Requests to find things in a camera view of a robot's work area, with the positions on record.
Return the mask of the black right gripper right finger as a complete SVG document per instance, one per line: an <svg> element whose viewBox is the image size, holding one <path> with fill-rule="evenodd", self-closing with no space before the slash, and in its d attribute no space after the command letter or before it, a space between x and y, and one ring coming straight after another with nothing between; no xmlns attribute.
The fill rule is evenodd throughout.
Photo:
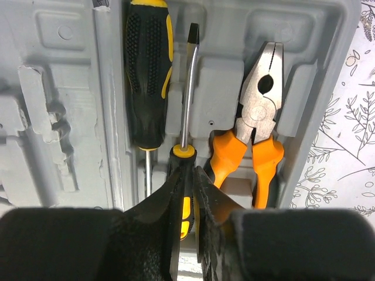
<svg viewBox="0 0 375 281"><path fill-rule="evenodd" d="M245 209L193 174L204 280L373 280L374 230L345 209Z"/></svg>

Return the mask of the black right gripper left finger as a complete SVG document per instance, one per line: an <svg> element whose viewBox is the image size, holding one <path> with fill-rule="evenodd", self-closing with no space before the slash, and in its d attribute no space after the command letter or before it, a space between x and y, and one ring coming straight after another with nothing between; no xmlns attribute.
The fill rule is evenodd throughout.
<svg viewBox="0 0 375 281"><path fill-rule="evenodd" d="M1 218L1 279L176 280L182 203L175 170L125 212L14 209Z"/></svg>

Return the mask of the short yellow black screwdriver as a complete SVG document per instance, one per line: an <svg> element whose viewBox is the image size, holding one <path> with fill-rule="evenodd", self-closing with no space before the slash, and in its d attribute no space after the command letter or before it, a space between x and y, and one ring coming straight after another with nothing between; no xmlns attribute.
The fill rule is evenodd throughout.
<svg viewBox="0 0 375 281"><path fill-rule="evenodd" d="M168 167L168 174L172 174L177 167L180 167L183 176L184 198L180 233L181 240L187 237L194 223L192 186L197 150L189 143L189 126L199 46L199 24L191 23L186 48L186 81L182 102L180 142L171 148Z"/></svg>

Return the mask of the grey plastic tool case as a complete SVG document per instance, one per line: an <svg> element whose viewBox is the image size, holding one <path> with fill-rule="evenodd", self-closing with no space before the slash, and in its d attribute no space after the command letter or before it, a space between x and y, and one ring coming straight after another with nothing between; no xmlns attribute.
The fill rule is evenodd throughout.
<svg viewBox="0 0 375 281"><path fill-rule="evenodd" d="M122 32L128 1L1 2L1 212L22 207L127 210L144 198L144 153L127 125ZM169 1L174 39L165 181L180 132L189 26L200 26L190 143L234 125L241 84L267 42L284 45L275 138L284 144L277 206L286 208L360 18L359 1Z"/></svg>

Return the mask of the orange black pliers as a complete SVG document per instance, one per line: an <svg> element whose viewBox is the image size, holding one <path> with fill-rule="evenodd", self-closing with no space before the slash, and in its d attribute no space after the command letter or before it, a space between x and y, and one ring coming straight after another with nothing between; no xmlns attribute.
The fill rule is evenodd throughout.
<svg viewBox="0 0 375 281"><path fill-rule="evenodd" d="M284 147L274 139L275 116L282 107L284 86L284 45L267 42L241 86L239 116L234 127L212 140L212 157L204 171L220 188L235 172L248 148L252 152L257 187L253 207L265 209L277 166L284 157Z"/></svg>

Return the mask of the long yellow black screwdriver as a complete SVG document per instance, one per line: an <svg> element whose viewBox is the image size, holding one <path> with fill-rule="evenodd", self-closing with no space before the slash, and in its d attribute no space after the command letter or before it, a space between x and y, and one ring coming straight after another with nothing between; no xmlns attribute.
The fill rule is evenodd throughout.
<svg viewBox="0 0 375 281"><path fill-rule="evenodd" d="M133 143L145 152L145 196L152 193L152 152L165 138L173 30L166 1L131 1L125 24Z"/></svg>

